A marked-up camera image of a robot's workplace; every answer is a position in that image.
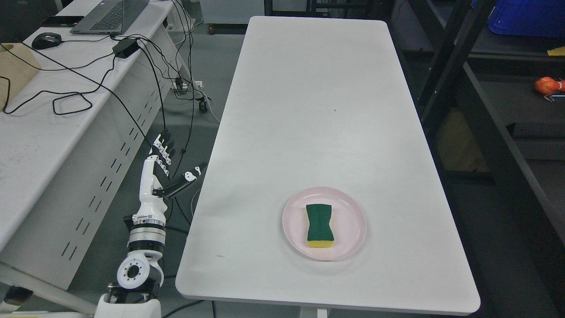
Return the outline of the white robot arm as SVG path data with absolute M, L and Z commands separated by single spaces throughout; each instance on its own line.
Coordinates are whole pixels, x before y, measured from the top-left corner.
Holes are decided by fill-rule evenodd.
M 121 262 L 116 282 L 99 299 L 95 318 L 160 318 L 164 273 L 159 264 L 166 241 L 166 223 L 153 217 L 123 218 L 128 231 L 128 254 Z

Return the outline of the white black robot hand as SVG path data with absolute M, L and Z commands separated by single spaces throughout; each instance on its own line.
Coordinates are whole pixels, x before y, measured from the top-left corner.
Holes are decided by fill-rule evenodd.
M 168 207 L 164 199 L 172 199 L 204 175 L 208 166 L 202 162 L 182 175 L 170 179 L 170 166 L 175 153 L 174 141 L 168 129 L 164 129 L 153 141 L 143 163 L 139 187 L 139 211 L 133 216 L 135 224 L 166 222 L 164 213 Z

